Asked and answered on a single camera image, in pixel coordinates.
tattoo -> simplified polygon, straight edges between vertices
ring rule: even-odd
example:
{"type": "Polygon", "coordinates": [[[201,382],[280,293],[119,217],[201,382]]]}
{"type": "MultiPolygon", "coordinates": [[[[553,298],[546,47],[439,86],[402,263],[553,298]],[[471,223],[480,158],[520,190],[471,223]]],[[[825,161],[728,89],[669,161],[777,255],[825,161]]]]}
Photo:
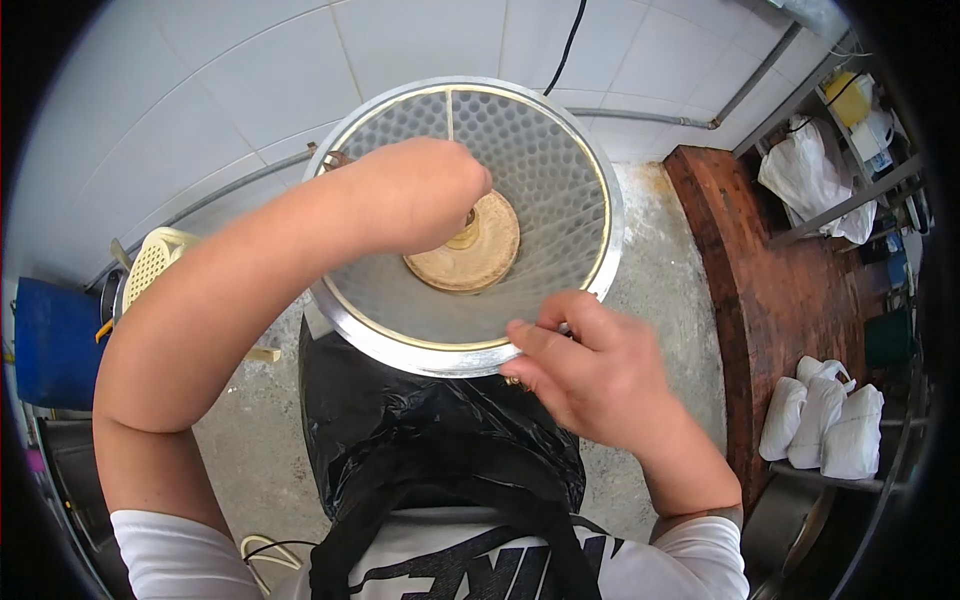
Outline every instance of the tattoo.
{"type": "Polygon", "coordinates": [[[664,517],[661,516],[657,519],[657,522],[654,523],[654,529],[650,532],[650,543],[657,541],[663,534],[670,531],[677,525],[681,523],[686,523],[689,520],[700,516],[721,516],[726,520],[732,522],[736,525],[736,528],[740,531],[743,531],[743,505],[737,504],[736,506],[730,506],[728,508],[722,509],[711,509],[709,511],[701,511],[700,513],[693,513],[691,515],[678,515],[664,517]]]}

metal sieve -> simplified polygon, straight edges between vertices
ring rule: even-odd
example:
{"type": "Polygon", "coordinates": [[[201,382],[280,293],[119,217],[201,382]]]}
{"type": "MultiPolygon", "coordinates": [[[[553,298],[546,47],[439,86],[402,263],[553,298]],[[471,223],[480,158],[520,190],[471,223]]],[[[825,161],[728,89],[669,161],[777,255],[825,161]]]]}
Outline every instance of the metal sieve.
{"type": "Polygon", "coordinates": [[[380,146],[428,135],[465,144],[516,213],[516,262],[475,295],[434,289],[397,255],[366,256],[311,286],[338,332],[397,369],[438,377],[492,374],[519,351],[504,335],[511,319],[533,321],[540,303],[568,288],[600,300],[616,273],[623,206],[609,161],[583,126],[546,97],[490,78],[442,77],[380,94],[344,118],[310,160],[360,158],[380,146]]]}

wooden board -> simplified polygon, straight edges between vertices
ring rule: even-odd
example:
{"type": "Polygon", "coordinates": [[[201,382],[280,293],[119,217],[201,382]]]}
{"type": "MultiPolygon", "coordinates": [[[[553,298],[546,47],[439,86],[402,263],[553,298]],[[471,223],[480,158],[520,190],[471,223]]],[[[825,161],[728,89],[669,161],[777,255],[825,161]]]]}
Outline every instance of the wooden board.
{"type": "Polygon", "coordinates": [[[767,481],[757,453],[774,385],[804,354],[835,358],[864,381],[856,252],[805,239],[771,251],[768,204],[723,150],[679,146],[663,162],[704,258],[727,395],[727,460],[749,511],[767,481]]]}

white tile wall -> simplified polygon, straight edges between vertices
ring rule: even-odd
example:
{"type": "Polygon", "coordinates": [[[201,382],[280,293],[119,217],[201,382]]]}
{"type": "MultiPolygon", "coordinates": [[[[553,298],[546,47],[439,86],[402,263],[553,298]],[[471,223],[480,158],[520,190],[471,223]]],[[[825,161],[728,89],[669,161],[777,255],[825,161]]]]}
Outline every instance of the white tile wall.
{"type": "Polygon", "coordinates": [[[332,8],[365,101],[430,77],[496,77],[506,0],[347,0],[332,8]]]}
{"type": "Polygon", "coordinates": [[[654,0],[653,5],[730,41],[740,32],[756,2],[757,0],[654,0]]]}
{"type": "Polygon", "coordinates": [[[610,91],[684,103],[728,44],[700,25],[652,8],[610,91]]]}
{"type": "Polygon", "coordinates": [[[760,59],[730,44],[720,60],[693,89],[686,102],[694,107],[720,111],[760,66],[760,59]]]}
{"type": "MultiPolygon", "coordinates": [[[[121,0],[64,65],[14,188],[4,275],[86,281],[140,237],[264,164],[318,144],[390,87],[438,75],[543,88],[576,0],[121,0]]],[[[554,101],[709,120],[789,25],[765,0],[591,0],[554,101]]],[[[614,159],[732,148],[823,58],[803,31],[717,131],[584,119],[614,159]]],[[[239,190],[209,231],[300,180],[239,190]]]]}
{"type": "Polygon", "coordinates": [[[330,7],[254,37],[196,77],[257,149],[340,119],[361,104],[330,7]]]}
{"type": "Polygon", "coordinates": [[[733,38],[733,43],[763,60],[786,33],[791,22],[790,17],[767,0],[759,0],[733,38]]]}
{"type": "Polygon", "coordinates": [[[163,36],[191,71],[287,19],[326,6],[326,0],[147,1],[163,36]]]}
{"type": "MultiPolygon", "coordinates": [[[[544,88],[564,53],[580,0],[510,0],[500,79],[544,88]]],[[[607,91],[639,28],[646,5],[634,0],[587,3],[557,87],[607,91]]]]}
{"type": "Polygon", "coordinates": [[[799,85],[810,71],[820,64],[835,41],[823,39],[808,29],[801,29],[777,62],[774,62],[774,69],[794,86],[799,85]]]}

black plastic bag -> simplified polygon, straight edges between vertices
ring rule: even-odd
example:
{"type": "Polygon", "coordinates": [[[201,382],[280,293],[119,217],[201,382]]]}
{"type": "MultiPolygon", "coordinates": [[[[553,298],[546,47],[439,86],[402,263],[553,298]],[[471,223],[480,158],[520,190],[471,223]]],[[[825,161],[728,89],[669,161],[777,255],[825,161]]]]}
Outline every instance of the black plastic bag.
{"type": "Polygon", "coordinates": [[[458,434],[509,442],[500,445],[504,464],[512,448],[533,453],[564,487],[569,510],[579,511],[587,482],[579,439],[558,426],[536,396],[502,376],[439,379],[403,372],[337,333],[313,340],[306,320],[299,359],[303,435],[331,520],[344,506],[347,480],[374,451],[435,442],[442,452],[444,440],[458,434]]]}

